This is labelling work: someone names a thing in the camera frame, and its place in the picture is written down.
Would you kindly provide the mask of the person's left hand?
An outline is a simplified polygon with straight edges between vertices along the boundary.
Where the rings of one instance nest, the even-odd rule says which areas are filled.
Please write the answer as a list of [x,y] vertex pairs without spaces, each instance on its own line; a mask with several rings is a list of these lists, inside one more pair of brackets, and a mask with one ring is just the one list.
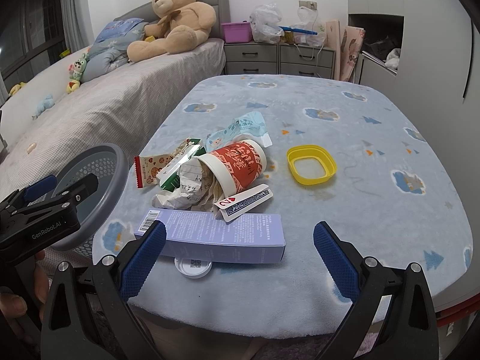
[[[47,297],[50,289],[49,278],[47,273],[38,264],[46,256],[46,251],[42,250],[35,255],[35,271],[33,273],[34,293],[39,308],[39,319],[43,321],[44,311],[46,308]],[[28,310],[25,300],[13,293],[1,293],[1,312],[9,322],[11,329],[16,333],[19,339],[28,342],[30,345],[35,344],[35,340],[26,333],[24,328],[19,325],[20,318],[26,314]]]

